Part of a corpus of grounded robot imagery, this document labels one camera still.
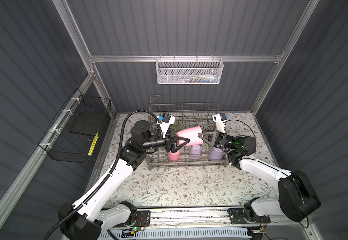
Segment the lilac cup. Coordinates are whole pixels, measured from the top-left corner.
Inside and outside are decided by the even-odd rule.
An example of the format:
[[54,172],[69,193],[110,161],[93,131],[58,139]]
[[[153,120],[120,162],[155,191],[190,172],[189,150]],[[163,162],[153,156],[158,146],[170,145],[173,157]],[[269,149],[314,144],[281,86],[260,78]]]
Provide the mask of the lilac cup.
[[225,152],[223,149],[212,147],[209,151],[208,158],[210,161],[222,161],[224,159]]
[[202,158],[201,145],[193,145],[189,151],[189,158],[191,161],[199,161]]

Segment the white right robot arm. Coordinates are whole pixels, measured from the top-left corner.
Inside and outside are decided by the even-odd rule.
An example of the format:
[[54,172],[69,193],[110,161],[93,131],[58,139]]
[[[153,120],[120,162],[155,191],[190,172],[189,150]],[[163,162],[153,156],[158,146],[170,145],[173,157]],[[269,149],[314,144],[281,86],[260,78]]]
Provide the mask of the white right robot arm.
[[248,223],[268,216],[285,216],[300,223],[321,206],[304,172],[281,169],[252,156],[257,150],[255,137],[233,137],[217,131],[199,133],[198,136],[211,147],[228,150],[228,159],[233,167],[264,180],[277,191],[276,197],[254,197],[245,203],[243,216]]

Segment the pink cup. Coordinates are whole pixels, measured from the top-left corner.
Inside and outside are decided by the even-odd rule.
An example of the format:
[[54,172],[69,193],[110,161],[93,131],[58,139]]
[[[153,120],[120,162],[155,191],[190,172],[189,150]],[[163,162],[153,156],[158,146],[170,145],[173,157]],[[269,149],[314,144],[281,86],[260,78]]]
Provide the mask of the pink cup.
[[177,132],[177,137],[186,138],[190,140],[190,142],[186,144],[186,147],[193,146],[193,145],[202,145],[204,141],[198,136],[199,133],[202,133],[202,132],[203,132],[202,128],[198,126],[198,127],[188,128],[188,129],[184,129]]
[[181,151],[180,150],[178,150],[175,153],[172,153],[172,152],[168,153],[168,159],[169,159],[170,162],[178,162],[178,159],[180,158],[180,156],[181,156]]

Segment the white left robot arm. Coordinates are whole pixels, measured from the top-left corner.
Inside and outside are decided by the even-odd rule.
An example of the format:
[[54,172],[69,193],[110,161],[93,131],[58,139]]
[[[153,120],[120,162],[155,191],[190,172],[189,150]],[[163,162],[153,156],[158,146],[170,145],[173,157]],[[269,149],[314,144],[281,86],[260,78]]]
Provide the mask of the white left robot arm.
[[44,239],[49,239],[56,230],[60,230],[70,240],[96,240],[104,230],[133,220],[136,208],[130,203],[122,203],[111,211],[104,212],[102,208],[114,191],[124,182],[146,159],[148,150],[165,149],[176,153],[190,142],[188,138],[172,137],[169,127],[175,122],[175,117],[163,113],[156,116],[146,111],[155,121],[138,121],[131,128],[131,137],[124,144],[124,131],[128,114],[122,124],[120,144],[116,159],[104,175],[72,205],[63,205],[59,210],[59,221],[46,233]]

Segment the green transparent cup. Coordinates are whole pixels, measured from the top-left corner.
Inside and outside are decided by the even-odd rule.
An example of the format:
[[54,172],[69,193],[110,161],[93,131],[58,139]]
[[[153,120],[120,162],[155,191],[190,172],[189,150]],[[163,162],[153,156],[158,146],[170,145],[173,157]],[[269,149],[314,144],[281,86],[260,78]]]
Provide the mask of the green transparent cup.
[[169,130],[171,135],[174,136],[181,130],[181,125],[179,122],[175,121],[172,125],[170,125]]

